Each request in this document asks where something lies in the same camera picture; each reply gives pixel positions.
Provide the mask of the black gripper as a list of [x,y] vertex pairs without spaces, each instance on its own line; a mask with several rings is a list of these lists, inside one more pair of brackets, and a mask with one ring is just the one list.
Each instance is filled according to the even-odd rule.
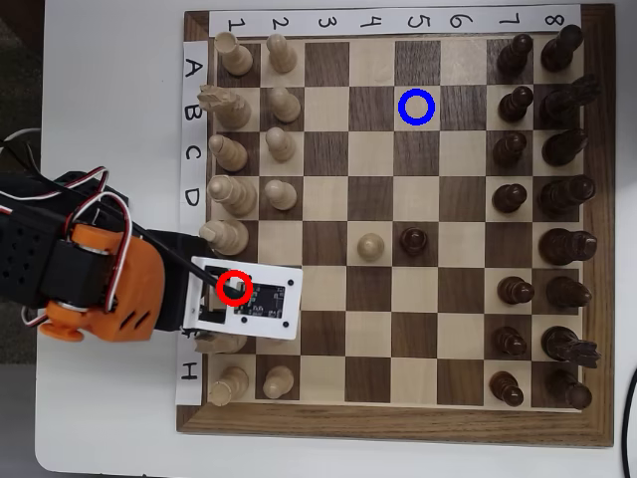
[[[163,332],[178,331],[183,324],[190,272],[177,261],[177,258],[191,262],[192,257],[206,257],[209,255],[208,243],[198,236],[172,231],[135,231],[134,236],[152,244],[163,261],[164,293],[155,328]],[[206,266],[204,270],[214,277],[224,274],[221,267]],[[223,322],[224,311],[201,308],[198,320]]]

